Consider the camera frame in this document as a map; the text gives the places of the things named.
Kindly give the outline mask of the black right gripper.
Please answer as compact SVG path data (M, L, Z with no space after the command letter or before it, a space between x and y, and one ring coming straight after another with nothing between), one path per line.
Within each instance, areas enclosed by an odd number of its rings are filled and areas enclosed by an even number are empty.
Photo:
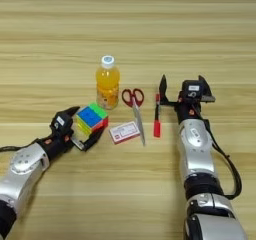
M201 94L196 92L186 94L184 91L180 91L176 101L168 101L168 98L166 97L166 76L163 75L161 78L159 85L160 104L166 104L166 106L174 108L179 124L188 119L201 120L201 103L213 103L215 101L215 97L212 95L206 79L199 75L198 80L201 84Z

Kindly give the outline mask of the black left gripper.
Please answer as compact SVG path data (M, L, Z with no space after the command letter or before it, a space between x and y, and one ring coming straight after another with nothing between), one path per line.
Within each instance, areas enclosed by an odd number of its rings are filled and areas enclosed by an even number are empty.
M73 106L64 111L64 114L68 116L67 118L55 117L50 124L51 134L37 140L37 143L43 148L50 161L68 152L74 146L71 140L74 136L74 130L72 129L73 119L71 117L73 117L79 109L79 106ZM92 132L89 138L83 143L83 151L87 151L95 145L103 132L103 127Z

